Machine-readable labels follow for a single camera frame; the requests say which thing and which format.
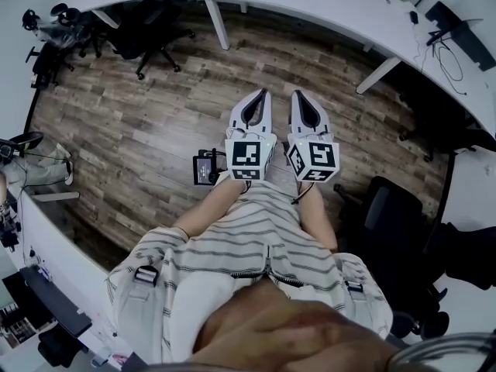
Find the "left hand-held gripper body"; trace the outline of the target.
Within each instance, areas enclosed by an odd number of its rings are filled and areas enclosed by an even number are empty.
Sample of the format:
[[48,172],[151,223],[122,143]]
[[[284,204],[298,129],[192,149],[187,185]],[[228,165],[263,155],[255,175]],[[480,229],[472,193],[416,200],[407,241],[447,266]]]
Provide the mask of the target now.
[[230,177],[236,181],[263,181],[274,155],[276,135],[229,127],[226,136],[226,163]]

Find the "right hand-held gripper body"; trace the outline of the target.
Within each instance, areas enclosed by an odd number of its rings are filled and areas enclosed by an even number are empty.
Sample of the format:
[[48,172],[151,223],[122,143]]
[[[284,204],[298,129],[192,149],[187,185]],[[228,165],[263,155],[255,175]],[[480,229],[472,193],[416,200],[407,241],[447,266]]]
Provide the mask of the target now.
[[338,174],[339,144],[328,131],[288,134],[287,158],[299,182],[326,183]]

